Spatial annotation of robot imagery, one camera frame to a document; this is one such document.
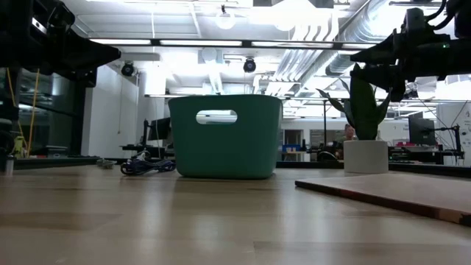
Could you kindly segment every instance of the storage bin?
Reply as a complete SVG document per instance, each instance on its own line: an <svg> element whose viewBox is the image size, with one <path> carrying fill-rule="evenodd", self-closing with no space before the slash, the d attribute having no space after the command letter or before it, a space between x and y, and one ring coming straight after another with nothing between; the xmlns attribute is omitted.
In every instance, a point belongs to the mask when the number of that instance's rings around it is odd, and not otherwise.
<svg viewBox="0 0 471 265"><path fill-rule="evenodd" d="M185 177L264 179L276 167L280 99L263 95L187 96L169 101L177 171ZM200 124L202 110L233 110L232 123Z"/></svg>

